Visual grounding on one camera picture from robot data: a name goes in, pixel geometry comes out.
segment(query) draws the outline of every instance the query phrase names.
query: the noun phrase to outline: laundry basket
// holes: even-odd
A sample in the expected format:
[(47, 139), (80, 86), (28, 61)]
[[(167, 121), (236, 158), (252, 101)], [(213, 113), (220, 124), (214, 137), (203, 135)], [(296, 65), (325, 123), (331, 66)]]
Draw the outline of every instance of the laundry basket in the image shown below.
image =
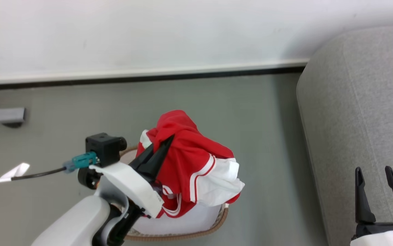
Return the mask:
[[(137, 147), (120, 153), (121, 162), (130, 163), (136, 157)], [(180, 218), (140, 218), (128, 232), (125, 240), (172, 241), (209, 235), (219, 229), (228, 214), (228, 204), (217, 207), (195, 207)]]

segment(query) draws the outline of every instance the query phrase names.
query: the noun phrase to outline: black cable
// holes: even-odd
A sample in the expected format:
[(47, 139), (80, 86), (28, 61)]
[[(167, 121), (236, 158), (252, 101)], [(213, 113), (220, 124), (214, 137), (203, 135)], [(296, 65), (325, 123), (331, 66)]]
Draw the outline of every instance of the black cable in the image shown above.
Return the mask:
[(62, 167), (62, 168), (55, 169), (55, 170), (52, 170), (52, 171), (47, 171), (47, 172), (44, 172), (44, 173), (36, 173), (36, 174), (25, 175), (25, 176), (20, 176), (20, 177), (12, 177), (11, 181), (42, 177), (42, 176), (46, 176), (46, 175), (50, 175), (50, 174), (54, 174), (54, 173), (59, 173), (59, 172), (64, 171), (64, 170), (66, 170), (66, 167)]

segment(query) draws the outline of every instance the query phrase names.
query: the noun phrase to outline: gray sofa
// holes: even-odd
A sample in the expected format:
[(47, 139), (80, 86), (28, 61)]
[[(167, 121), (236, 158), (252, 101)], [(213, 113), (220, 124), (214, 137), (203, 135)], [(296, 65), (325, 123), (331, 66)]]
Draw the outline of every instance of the gray sofa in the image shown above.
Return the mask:
[(393, 221), (393, 27), (346, 33), (321, 48), (297, 87), (330, 246), (354, 235), (354, 170), (364, 173), (377, 221)]

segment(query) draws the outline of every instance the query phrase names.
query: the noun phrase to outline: red fabric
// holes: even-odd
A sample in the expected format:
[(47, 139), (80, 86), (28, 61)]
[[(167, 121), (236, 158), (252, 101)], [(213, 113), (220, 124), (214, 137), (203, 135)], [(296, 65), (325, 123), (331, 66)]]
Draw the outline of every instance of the red fabric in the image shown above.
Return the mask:
[[(204, 137), (190, 117), (181, 110), (163, 114), (157, 122), (156, 128), (147, 132), (148, 138), (154, 144), (154, 151), (157, 151), (161, 142), (173, 134), (175, 137), (159, 172), (158, 180), (164, 187), (170, 188), (172, 194), (181, 193), (181, 204), (178, 207), (179, 199), (169, 199), (166, 194), (170, 192), (163, 189), (164, 209), (159, 213), (158, 218), (165, 213), (165, 209), (175, 211), (172, 214), (167, 211), (166, 214), (169, 217), (177, 218), (195, 206), (195, 203), (190, 200), (190, 176), (208, 164), (211, 154), (222, 159), (234, 157), (230, 149)], [(144, 150), (142, 143), (139, 143), (137, 156)], [(236, 201), (238, 197), (239, 194), (231, 198), (228, 203)]]

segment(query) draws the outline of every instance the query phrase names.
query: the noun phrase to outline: teal connector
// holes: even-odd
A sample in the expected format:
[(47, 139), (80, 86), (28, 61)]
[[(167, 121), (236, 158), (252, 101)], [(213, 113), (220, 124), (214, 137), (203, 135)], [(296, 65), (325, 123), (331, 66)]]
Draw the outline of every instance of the teal connector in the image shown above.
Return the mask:
[(87, 152), (85, 154), (73, 157), (71, 161), (64, 162), (63, 166), (66, 167), (66, 170), (64, 170), (64, 172), (71, 173), (79, 168), (85, 168), (89, 165), (94, 165), (96, 164), (96, 162), (96, 153)]

